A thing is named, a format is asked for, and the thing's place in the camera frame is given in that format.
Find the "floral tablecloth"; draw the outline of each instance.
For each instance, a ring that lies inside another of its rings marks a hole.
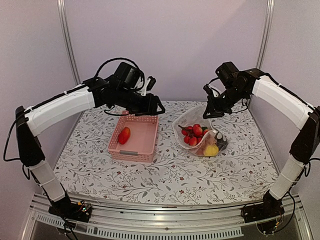
[[[113,160],[108,144],[118,118],[104,108],[86,111],[54,173],[67,191],[106,199],[173,205],[260,200],[277,178],[272,159],[248,110],[212,119],[229,140],[216,157],[196,157],[175,140],[172,122],[205,102],[164,101],[152,163]],[[243,107],[239,104],[234,112]],[[120,108],[112,111],[120,113]]]

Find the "wall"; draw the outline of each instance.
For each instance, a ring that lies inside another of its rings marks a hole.
[[[275,1],[271,33],[262,70],[315,106],[320,104],[320,2]],[[295,126],[272,106],[254,98],[251,105],[280,169],[298,134]],[[320,147],[314,157],[320,156]],[[320,162],[313,161],[308,178],[295,188],[301,197],[314,239],[320,235]]]
[[[16,107],[35,105],[72,88],[72,78],[61,31],[57,2],[3,0],[0,7],[0,154],[2,156]],[[75,117],[40,136],[44,153],[55,164]],[[8,157],[17,157],[15,132]],[[0,160],[0,239],[16,240],[32,196],[39,188],[27,181],[19,161]]]
[[[205,100],[223,62],[256,65],[267,1],[69,0],[65,3],[82,80],[106,60],[127,57],[157,83],[162,100]],[[112,74],[119,62],[101,71]]]

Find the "transparent plastic bag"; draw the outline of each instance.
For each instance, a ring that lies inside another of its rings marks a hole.
[[[176,141],[184,149],[189,150],[196,156],[214,157],[227,148],[228,140],[211,125],[209,119],[203,119],[205,109],[205,106],[196,106],[189,109],[172,123],[172,127]],[[204,134],[197,145],[191,146],[184,142],[185,135],[182,134],[182,129],[179,126],[186,128],[194,124],[199,124],[202,128],[208,128],[209,131]]]

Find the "plastic basket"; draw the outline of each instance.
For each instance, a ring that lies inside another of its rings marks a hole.
[[[158,116],[121,116],[108,146],[112,158],[151,163],[156,145],[158,123]],[[118,143],[118,135],[124,127],[130,128],[130,137],[122,145]]]

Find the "robotic arm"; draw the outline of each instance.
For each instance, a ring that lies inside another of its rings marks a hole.
[[[89,203],[71,202],[45,160],[37,136],[71,115],[102,105],[109,108],[121,106],[129,114],[136,116],[163,114],[165,108],[159,97],[146,93],[155,83],[156,80],[151,76],[145,82],[143,73],[138,68],[121,62],[115,73],[106,79],[95,76],[35,106],[27,109],[20,106],[16,109],[19,159],[45,191],[51,203],[51,214],[63,219],[88,222],[92,209]]]
[[[232,62],[225,62],[215,71],[226,90],[214,95],[206,84],[207,107],[203,118],[218,118],[231,114],[231,107],[250,95],[261,98],[274,106],[300,130],[289,151],[289,158],[276,182],[263,196],[261,205],[245,206],[242,209],[245,222],[272,218],[283,214],[282,198],[300,179],[305,165],[320,142],[320,106],[306,103],[293,92],[277,83],[271,75],[257,68],[239,71]]]

